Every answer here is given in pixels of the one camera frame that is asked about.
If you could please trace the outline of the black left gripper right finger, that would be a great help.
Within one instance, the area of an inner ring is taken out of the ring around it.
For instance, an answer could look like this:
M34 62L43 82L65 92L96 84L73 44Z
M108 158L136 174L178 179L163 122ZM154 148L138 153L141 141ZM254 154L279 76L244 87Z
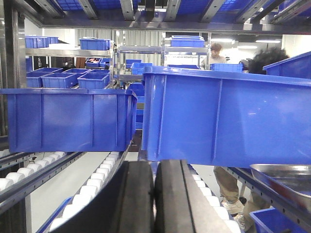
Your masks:
M162 160L155 179L156 233L230 233L185 160Z

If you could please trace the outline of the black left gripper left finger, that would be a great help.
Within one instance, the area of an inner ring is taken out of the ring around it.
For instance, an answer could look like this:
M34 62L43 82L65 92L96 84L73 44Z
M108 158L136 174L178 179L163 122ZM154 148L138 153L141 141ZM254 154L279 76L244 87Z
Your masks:
M152 233L154 188L148 162L124 161L107 185L55 233Z

